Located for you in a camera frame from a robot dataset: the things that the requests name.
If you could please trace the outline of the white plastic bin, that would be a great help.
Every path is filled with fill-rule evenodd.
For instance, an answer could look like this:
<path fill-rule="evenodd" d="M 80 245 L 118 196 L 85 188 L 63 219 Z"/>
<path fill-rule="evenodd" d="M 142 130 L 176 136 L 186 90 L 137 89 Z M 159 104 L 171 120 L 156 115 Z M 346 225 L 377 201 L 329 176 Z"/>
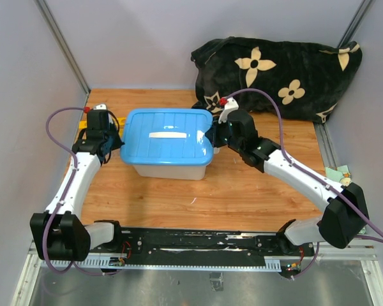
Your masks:
<path fill-rule="evenodd" d="M 133 165 L 142 177 L 161 179 L 202 180 L 206 174 L 206 166 L 158 166 Z"/>

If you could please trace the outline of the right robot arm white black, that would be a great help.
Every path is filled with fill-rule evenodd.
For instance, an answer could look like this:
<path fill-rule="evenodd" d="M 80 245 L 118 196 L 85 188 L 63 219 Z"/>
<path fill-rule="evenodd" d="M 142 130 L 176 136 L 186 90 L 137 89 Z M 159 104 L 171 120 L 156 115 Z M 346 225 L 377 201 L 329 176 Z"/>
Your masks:
<path fill-rule="evenodd" d="M 366 225 L 368 210 L 359 185 L 344 186 L 295 160 L 281 144 L 259 136 L 248 112 L 234 110 L 224 123 L 214 121 L 206 138 L 216 148 L 237 152 L 248 166 L 284 181 L 322 212 L 320 217 L 291 220 L 279 230 L 276 246 L 282 254 L 290 255 L 307 242 L 344 249 Z"/>

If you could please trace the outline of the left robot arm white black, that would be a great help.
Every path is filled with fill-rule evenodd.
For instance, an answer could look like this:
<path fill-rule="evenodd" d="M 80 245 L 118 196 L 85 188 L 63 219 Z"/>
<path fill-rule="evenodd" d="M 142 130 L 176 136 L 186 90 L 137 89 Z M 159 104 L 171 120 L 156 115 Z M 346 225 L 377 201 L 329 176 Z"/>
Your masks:
<path fill-rule="evenodd" d="M 83 112 L 87 126 L 66 149 L 71 159 L 60 188 L 45 211 L 30 220 L 37 253 L 45 261 L 84 261 L 99 246 L 117 252 L 124 244 L 118 221 L 100 220 L 87 226 L 80 221 L 91 182 L 112 152 L 124 144 L 118 120 L 106 105 L 83 108 Z"/>

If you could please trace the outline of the yellow test tube rack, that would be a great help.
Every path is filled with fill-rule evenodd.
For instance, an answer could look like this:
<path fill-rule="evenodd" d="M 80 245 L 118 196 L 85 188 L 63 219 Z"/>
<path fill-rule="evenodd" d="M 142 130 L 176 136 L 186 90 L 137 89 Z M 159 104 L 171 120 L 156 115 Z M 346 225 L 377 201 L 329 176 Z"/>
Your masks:
<path fill-rule="evenodd" d="M 119 124 L 119 135 L 122 136 L 123 130 L 124 130 L 124 125 L 126 122 L 126 117 L 118 117 L 116 120 L 114 119 L 114 122 Z M 87 121 L 86 120 L 80 121 L 79 130 L 82 130 L 86 127 L 87 127 Z"/>

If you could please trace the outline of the blue plastic tray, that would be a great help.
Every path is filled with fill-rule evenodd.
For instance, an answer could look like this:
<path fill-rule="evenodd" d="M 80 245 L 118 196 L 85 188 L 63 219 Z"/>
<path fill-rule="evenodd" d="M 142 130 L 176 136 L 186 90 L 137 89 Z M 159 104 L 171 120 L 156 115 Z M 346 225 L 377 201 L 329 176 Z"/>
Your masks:
<path fill-rule="evenodd" d="M 124 123 L 121 159 L 132 165 L 207 166 L 214 156 L 205 136 L 212 120 L 206 110 L 132 110 Z"/>

